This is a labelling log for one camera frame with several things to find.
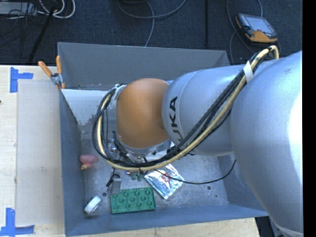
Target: wooden table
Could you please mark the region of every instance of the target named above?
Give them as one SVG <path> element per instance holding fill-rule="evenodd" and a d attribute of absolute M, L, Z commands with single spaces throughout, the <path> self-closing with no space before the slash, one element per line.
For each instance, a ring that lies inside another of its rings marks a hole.
<path fill-rule="evenodd" d="M 33 79 L 49 80 L 38 66 L 14 66 L 19 73 L 33 73 Z M 5 209 L 15 209 L 17 152 L 17 94 L 10 93 L 9 65 L 0 66 L 0 227 L 5 225 Z M 63 224 L 38 225 L 33 234 L 23 236 L 65 236 Z M 165 228 L 144 229 L 93 235 L 96 237 L 259 237 L 254 218 L 198 223 Z"/>

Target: plastic bag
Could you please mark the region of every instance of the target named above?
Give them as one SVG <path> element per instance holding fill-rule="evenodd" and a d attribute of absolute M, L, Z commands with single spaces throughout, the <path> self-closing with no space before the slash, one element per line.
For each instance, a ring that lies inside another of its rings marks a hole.
<path fill-rule="evenodd" d="M 164 199 L 168 199 L 183 184 L 183 182 L 174 180 L 170 177 L 183 181 L 184 178 L 171 164 L 157 170 L 165 175 L 153 170 L 147 173 L 144 178 Z"/>

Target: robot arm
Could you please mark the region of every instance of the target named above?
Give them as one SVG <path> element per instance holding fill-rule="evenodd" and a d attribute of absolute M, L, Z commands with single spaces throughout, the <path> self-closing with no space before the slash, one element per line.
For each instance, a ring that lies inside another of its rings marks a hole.
<path fill-rule="evenodd" d="M 269 53 L 275 59 L 264 61 Z M 301 69 L 302 52 L 279 59 L 271 46 L 246 68 L 195 71 L 170 85 L 137 80 L 116 102 L 115 141 L 126 160 L 115 157 L 101 135 L 102 114 L 115 89 L 99 107 L 95 147 L 112 167 L 137 172 L 165 166 L 189 152 L 235 154 L 273 222 L 285 235 L 303 236 Z M 163 150 L 162 157 L 144 161 L 149 153 Z"/>

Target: gray bin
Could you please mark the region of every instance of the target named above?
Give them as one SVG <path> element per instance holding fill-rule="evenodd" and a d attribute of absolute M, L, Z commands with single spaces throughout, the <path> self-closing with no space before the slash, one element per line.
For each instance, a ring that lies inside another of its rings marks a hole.
<path fill-rule="evenodd" d="M 67 89 L 107 91 L 117 83 L 140 78 L 173 80 L 201 69 L 229 66 L 225 51 L 58 43 Z M 60 129 L 66 236 L 267 216 L 236 163 L 225 179 L 206 185 L 183 184 L 169 199 L 155 193 L 152 211 L 112 214 L 106 183 L 111 167 L 101 157 L 95 167 L 80 170 L 79 156 L 93 153 L 91 122 L 79 124 L 60 91 Z M 235 156 L 185 156 L 173 166 L 188 181 L 204 182 L 225 175 Z M 142 188 L 122 171 L 121 189 Z M 94 197 L 102 202 L 91 214 L 84 208 Z"/>

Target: yellow cable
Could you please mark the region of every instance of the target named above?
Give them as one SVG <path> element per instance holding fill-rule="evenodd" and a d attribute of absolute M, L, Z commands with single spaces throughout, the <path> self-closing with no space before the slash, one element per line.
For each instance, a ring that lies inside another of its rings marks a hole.
<path fill-rule="evenodd" d="M 258 53 L 254 59 L 254 61 L 250 64 L 251 69 L 254 70 L 255 66 L 257 65 L 257 63 L 262 59 L 262 57 L 264 57 L 265 55 L 267 55 L 269 52 L 273 51 L 274 56 L 276 59 L 279 58 L 279 53 L 278 53 L 278 49 L 275 45 L 270 46 L 269 48 L 266 48 L 264 50 L 262 50 L 260 53 Z M 154 170 L 160 167 L 164 167 L 178 159 L 180 159 L 181 157 L 183 157 L 184 155 L 186 155 L 188 152 L 190 152 L 191 150 L 193 150 L 204 138 L 206 138 L 208 136 L 208 134 L 210 134 L 212 132 L 212 130 L 214 129 L 216 123 L 224 116 L 224 114 L 230 109 L 231 105 L 233 104 L 233 102 L 235 101 L 235 99 L 237 98 L 238 94 L 240 93 L 240 91 L 242 90 L 242 88 L 244 87 L 244 85 L 246 84 L 246 77 L 243 76 L 242 79 L 240 80 L 239 84 L 237 85 L 236 89 L 234 90 L 234 92 L 231 94 L 230 98 L 227 100 L 225 106 L 222 108 L 222 110 L 219 112 L 219 114 L 217 115 L 217 117 L 213 120 L 213 122 L 208 126 L 208 128 L 196 139 L 194 140 L 191 144 L 189 144 L 185 149 L 183 149 L 180 153 L 178 153 L 177 155 L 175 155 L 174 157 L 172 157 L 169 160 L 166 160 L 164 162 L 158 163 L 154 166 L 148 166 L 148 167 L 125 167 L 125 166 L 121 166 L 119 164 L 113 163 L 109 160 L 106 159 L 106 161 L 108 162 L 108 164 L 110 166 L 112 166 L 113 168 L 116 169 L 121 169 L 121 170 L 125 170 L 125 171 L 130 171 L 130 172 L 138 172 L 138 171 L 149 171 L 149 170 Z M 105 106 L 106 102 L 109 100 L 109 97 L 105 99 L 102 107 Z M 99 117 L 98 121 L 97 121 L 97 141 L 98 141 L 98 146 L 100 148 L 100 151 L 107 156 L 103 145 L 102 145 L 102 138 L 101 138 L 101 123 L 102 123 L 102 116 Z"/>

